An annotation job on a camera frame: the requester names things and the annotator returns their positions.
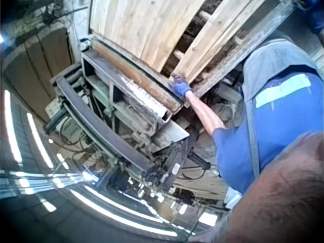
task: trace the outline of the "sticker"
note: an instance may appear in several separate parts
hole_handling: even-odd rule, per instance
[[[296,76],[291,77],[290,79],[284,81],[282,84],[271,87],[263,90],[260,94],[258,94],[255,98],[256,107],[259,108],[262,105],[270,103],[274,100],[280,99],[284,96],[287,96],[294,91],[299,89],[309,87],[310,81],[305,74],[298,74]]]
[[[178,174],[179,169],[180,169],[180,165],[179,165],[178,163],[176,163],[176,164],[173,166],[172,174],[174,174],[174,175]]]

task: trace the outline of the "hair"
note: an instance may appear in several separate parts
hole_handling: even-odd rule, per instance
[[[198,242],[323,242],[324,135],[308,133],[262,172],[213,237]]]

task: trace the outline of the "wooden plank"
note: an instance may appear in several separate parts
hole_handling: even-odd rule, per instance
[[[234,69],[244,58],[248,56],[262,41],[264,41],[278,26],[294,11],[292,0],[278,4],[270,11],[243,39],[241,45],[231,50],[226,57],[214,67],[207,78],[194,87],[194,93],[201,97],[226,74]]]
[[[53,76],[71,65],[66,40],[66,28],[62,24],[53,24],[37,35]]]
[[[264,0],[224,0],[181,59],[175,73],[191,83]]]
[[[39,42],[37,36],[33,36],[25,42],[25,47],[29,60],[32,67],[34,68],[35,73],[37,74],[38,79],[42,83],[43,88],[50,97],[50,99],[55,98],[54,88],[50,83],[52,75],[47,66],[47,61],[44,57],[42,46]]]
[[[117,67],[125,76],[132,79],[137,85],[148,92],[158,102],[163,104],[171,112],[176,112],[181,104],[172,97],[167,91],[161,88],[158,84],[152,81],[143,72],[137,69],[134,65],[127,62],[125,59],[114,53],[110,49],[106,48],[98,41],[92,41],[92,47],[98,53],[100,53],[106,60],[112,65]]]
[[[204,1],[93,0],[91,28],[161,71]]]
[[[198,12],[202,0],[168,0],[156,19],[141,59],[161,71],[181,35]]]
[[[51,102],[37,78],[26,53],[24,44],[4,59],[4,73],[12,87],[28,106],[44,121],[49,120],[45,107]]]

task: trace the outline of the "metal beam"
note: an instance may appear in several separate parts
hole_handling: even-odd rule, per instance
[[[109,128],[98,116],[96,116],[86,103],[77,95],[64,77],[56,80],[57,86],[66,97],[72,110],[87,128],[104,144],[111,148],[116,154],[120,154],[130,163],[143,171],[147,171],[154,165],[149,159],[141,155],[111,128]]]

